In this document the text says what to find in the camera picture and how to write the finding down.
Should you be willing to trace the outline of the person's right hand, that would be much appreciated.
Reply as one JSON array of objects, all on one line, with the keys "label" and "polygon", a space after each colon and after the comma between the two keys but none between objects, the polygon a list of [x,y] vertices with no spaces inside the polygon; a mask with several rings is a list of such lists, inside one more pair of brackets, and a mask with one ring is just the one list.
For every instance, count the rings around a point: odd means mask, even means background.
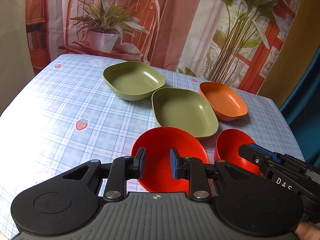
[{"label": "person's right hand", "polygon": [[295,234],[301,240],[320,240],[320,227],[311,222],[301,222]]}]

